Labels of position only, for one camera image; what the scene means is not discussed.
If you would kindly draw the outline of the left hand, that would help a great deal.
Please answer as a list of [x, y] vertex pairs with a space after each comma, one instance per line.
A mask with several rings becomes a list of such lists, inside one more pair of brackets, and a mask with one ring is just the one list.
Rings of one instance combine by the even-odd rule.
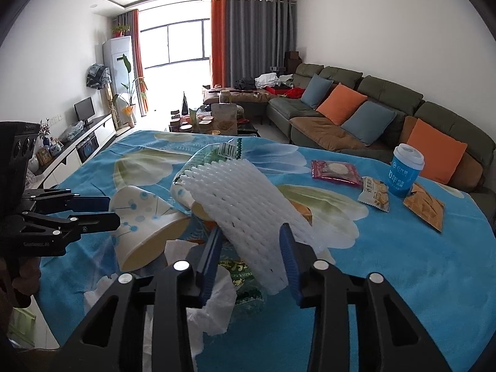
[[1, 290], [12, 307], [26, 308], [31, 304], [31, 296], [39, 290], [40, 258], [26, 259], [14, 276], [10, 275], [7, 266], [7, 261], [1, 259]]

